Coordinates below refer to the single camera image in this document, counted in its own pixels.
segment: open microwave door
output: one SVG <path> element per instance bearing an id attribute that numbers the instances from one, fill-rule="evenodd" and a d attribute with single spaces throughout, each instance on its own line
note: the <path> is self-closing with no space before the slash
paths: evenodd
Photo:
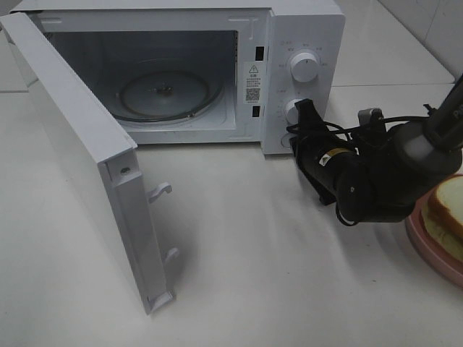
<path id="1" fill-rule="evenodd" d="M 170 186 L 146 193 L 137 145 L 26 14 L 1 17 L 0 23 L 63 169 L 113 257 L 125 263 L 119 266 L 128 273 L 131 268 L 145 311 L 152 312 L 172 295 L 148 202 Z"/>

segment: cable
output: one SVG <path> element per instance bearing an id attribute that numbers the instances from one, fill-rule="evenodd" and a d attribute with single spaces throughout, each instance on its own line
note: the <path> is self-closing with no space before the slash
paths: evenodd
<path id="1" fill-rule="evenodd" d="M 356 226 L 359 223 L 358 221 L 349 223 L 347 220 L 345 220 L 344 217 L 341 214 L 341 211 L 339 210 L 339 206 L 338 206 L 337 203 L 336 203 L 336 217 L 341 222 L 341 224 L 343 224 L 345 226 Z"/>
<path id="2" fill-rule="evenodd" d="M 330 123 L 330 122 L 327 122 L 327 121 L 324 121 L 323 123 L 327 126 L 330 126 L 330 127 L 334 127 L 334 128 L 337 128 L 338 130 L 331 130 L 331 131 L 327 131 L 327 132 L 322 132 L 322 131 L 304 131 L 304 130 L 300 130 L 299 129 L 299 124 L 295 124 L 295 125 L 290 125 L 289 127 L 286 128 L 286 130 L 291 133 L 291 134 L 295 134 L 295 135 L 310 135 L 310 136 L 327 136 L 329 134 L 332 134 L 332 135 L 339 135 L 339 134 L 349 134 L 351 132 L 354 132 L 356 130 L 360 130 L 360 129 L 368 129 L 370 128 L 372 125 L 375 125 L 375 124 L 386 124 L 386 123 L 394 123 L 394 122 L 397 122 L 397 121 L 424 121 L 428 119 L 428 117 L 422 117 L 422 116 L 400 116 L 400 117 L 393 117 L 393 118 L 387 118 L 387 119 L 379 119 L 377 121 L 374 121 L 372 124 L 366 124 L 366 125 L 360 125 L 358 127 L 353 127 L 353 128 L 347 128 L 347 129 L 344 129 L 342 127 L 340 127 L 339 125 L 337 124 L 334 124 L 334 123 Z"/>

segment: bread slice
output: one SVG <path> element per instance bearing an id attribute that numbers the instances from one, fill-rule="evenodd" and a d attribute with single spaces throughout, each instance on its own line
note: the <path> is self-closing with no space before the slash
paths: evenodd
<path id="1" fill-rule="evenodd" d="M 421 209 L 425 230 L 448 254 L 463 263 L 463 241 L 430 217 L 429 204 Z"/>
<path id="2" fill-rule="evenodd" d="M 428 200 L 429 217 L 463 241 L 463 176 L 442 182 Z"/>

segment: warning label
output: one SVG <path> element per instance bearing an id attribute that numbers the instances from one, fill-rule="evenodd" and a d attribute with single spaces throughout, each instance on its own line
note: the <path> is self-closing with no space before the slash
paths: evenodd
<path id="1" fill-rule="evenodd" d="M 346 148 L 334 148 L 323 154 L 318 163 L 322 166 L 326 166 L 326 164 L 330 161 L 330 159 L 332 159 L 332 157 L 334 157 L 336 154 L 343 152 L 350 152 L 350 150 L 347 150 Z"/>
<path id="2" fill-rule="evenodd" d="M 259 103 L 262 98 L 262 78 L 265 69 L 261 61 L 249 61 L 244 63 L 244 90 L 243 99 L 245 103 Z"/>

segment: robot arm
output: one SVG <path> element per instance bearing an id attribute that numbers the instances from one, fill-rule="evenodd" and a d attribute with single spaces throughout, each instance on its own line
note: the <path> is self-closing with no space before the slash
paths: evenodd
<path id="1" fill-rule="evenodd" d="M 359 112 L 360 126 L 351 129 L 324 122 L 309 99 L 296 103 L 299 123 L 288 131 L 296 134 L 297 165 L 324 205 L 336 202 L 343 224 L 401 221 L 418 198 L 461 167 L 462 81 L 439 109 L 425 105 L 429 117 L 385 119 L 373 108 Z M 392 121 L 407 123 L 386 131 Z"/>

